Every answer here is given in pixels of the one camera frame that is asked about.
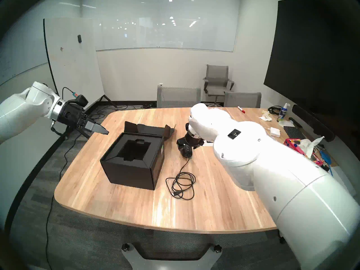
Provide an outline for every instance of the gray chair back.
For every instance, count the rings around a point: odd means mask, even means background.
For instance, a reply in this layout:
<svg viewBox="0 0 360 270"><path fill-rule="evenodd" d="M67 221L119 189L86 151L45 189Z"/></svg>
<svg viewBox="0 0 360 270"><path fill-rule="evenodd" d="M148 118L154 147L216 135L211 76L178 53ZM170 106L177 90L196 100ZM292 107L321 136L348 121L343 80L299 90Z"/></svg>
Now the gray chair back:
<svg viewBox="0 0 360 270"><path fill-rule="evenodd" d="M201 87L164 87L158 85L157 108L193 107L200 103Z"/></svg>
<svg viewBox="0 0 360 270"><path fill-rule="evenodd" d="M206 80L208 86L226 87L228 84L229 66L206 65Z"/></svg>
<svg viewBox="0 0 360 270"><path fill-rule="evenodd" d="M260 108L261 93L225 92L224 107Z"/></svg>

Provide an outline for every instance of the table edge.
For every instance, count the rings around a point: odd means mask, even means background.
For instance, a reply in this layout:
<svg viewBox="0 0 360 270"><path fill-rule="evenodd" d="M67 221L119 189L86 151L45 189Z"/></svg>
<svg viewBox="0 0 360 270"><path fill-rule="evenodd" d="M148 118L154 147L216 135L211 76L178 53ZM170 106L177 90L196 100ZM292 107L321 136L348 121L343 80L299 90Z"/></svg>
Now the table edge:
<svg viewBox="0 0 360 270"><path fill-rule="evenodd" d="M159 227L159 226L152 226L152 225L141 225L141 224L135 224L132 222L125 222L125 221L117 221L117 220L113 220L110 218L105 218L105 217L100 217L94 214L90 214L90 213L86 213L77 209L74 209L72 207L69 206L65 206L61 203L59 203L62 207L69 209L71 211L83 214L83 215L87 215L89 217L92 218L96 218L96 219L100 219L100 220L104 220L104 221L110 221L110 222L114 222L117 224L122 224L122 225L128 225L128 226L133 226L133 227L137 227L137 228L143 228L143 229L153 229L153 230L160 230L160 231L171 231L171 232L182 232L182 233L199 233L199 234L237 234L237 233L250 233L250 232L261 232L261 231L267 231L267 230L275 230L278 229L277 226L274 227L267 227L267 228L258 228L258 229L242 229L242 230L192 230L192 229L178 229L178 228L163 228L163 227Z"/></svg>

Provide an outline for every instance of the white charger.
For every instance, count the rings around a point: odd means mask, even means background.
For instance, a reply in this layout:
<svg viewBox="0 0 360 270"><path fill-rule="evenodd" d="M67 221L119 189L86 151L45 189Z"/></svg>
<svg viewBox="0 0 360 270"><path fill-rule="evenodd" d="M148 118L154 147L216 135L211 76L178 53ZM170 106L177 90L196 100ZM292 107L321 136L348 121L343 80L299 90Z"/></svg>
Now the white charger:
<svg viewBox="0 0 360 270"><path fill-rule="evenodd" d="M271 136L280 137L280 130L274 127L269 128Z"/></svg>

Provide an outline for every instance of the blue object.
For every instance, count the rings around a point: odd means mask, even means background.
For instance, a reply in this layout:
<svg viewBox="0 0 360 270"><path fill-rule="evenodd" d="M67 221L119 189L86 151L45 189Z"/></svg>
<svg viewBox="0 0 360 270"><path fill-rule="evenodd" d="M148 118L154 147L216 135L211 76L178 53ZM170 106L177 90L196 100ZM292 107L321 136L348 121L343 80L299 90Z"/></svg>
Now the blue object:
<svg viewBox="0 0 360 270"><path fill-rule="evenodd" d="M334 176L331 171L331 158L328 154L324 153L323 151L320 151L321 157L324 159L324 161L329 165L331 176Z"/></svg>

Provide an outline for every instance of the chair armrest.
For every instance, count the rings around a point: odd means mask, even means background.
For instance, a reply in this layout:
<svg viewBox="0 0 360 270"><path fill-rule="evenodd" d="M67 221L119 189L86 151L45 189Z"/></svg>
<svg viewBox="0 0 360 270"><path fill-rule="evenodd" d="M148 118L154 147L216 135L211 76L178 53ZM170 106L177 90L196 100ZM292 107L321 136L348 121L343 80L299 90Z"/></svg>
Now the chair armrest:
<svg viewBox="0 0 360 270"><path fill-rule="evenodd" d="M233 88L235 82L234 82L234 81L231 81L230 79L228 79L228 81L231 82L231 86L230 86L230 91L231 91L231 89Z"/></svg>
<svg viewBox="0 0 360 270"><path fill-rule="evenodd" d="M207 94L207 85L209 84L209 80L206 79L206 77L203 78L203 80L205 80L205 84L204 84L204 91L205 91L205 94Z"/></svg>

